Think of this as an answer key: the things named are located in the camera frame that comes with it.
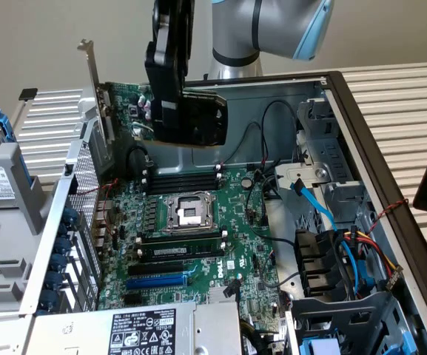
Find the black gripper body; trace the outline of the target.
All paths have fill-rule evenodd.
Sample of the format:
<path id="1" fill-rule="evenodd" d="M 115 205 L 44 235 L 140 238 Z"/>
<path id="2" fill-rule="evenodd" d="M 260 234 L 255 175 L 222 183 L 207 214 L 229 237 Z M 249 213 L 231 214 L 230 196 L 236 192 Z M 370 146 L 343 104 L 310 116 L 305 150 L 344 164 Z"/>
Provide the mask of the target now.
<path id="1" fill-rule="evenodd" d="M 152 14 L 152 60 L 184 88 L 192 52 L 195 1 L 155 1 Z"/>

